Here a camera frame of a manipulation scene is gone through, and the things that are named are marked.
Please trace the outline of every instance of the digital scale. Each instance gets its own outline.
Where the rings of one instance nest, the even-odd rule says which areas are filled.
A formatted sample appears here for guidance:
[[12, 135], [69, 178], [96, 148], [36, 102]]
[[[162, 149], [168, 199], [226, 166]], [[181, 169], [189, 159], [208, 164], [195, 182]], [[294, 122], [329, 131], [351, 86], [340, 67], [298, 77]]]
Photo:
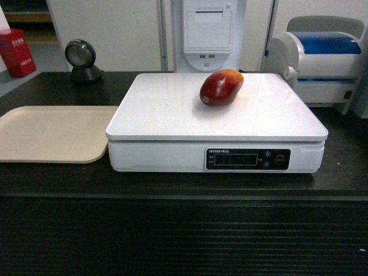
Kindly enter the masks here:
[[136, 77], [106, 129], [116, 171], [312, 173], [328, 131], [275, 74], [243, 74], [228, 106], [200, 89], [210, 73]]

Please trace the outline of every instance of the red box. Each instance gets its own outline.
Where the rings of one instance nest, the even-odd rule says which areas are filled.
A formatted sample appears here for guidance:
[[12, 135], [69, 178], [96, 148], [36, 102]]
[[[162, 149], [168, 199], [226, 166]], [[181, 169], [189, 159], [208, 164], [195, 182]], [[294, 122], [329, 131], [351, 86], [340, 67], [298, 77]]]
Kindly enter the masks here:
[[0, 54], [12, 77], [26, 76], [36, 70], [21, 29], [0, 31]]

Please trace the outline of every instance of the shelf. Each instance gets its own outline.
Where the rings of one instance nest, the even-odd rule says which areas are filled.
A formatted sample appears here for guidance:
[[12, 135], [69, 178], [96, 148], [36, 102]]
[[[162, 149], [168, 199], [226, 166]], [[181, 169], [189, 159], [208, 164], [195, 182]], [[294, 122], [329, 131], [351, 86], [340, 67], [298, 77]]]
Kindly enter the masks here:
[[49, 13], [5, 13], [8, 23], [43, 23], [52, 22]]

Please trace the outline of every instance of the black cabinet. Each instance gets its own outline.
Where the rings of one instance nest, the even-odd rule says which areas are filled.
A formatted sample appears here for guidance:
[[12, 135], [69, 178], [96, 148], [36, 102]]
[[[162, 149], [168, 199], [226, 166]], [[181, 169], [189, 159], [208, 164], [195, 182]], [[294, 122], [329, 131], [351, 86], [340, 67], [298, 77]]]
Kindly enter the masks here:
[[2, 275], [366, 275], [367, 202], [0, 200]]

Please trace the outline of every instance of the blue printer cover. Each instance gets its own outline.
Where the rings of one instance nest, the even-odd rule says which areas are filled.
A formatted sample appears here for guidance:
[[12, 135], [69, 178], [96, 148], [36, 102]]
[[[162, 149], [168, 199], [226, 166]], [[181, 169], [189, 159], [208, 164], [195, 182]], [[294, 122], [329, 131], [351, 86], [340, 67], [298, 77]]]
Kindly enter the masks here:
[[361, 54], [358, 43], [339, 32], [291, 32], [304, 47], [306, 55]]

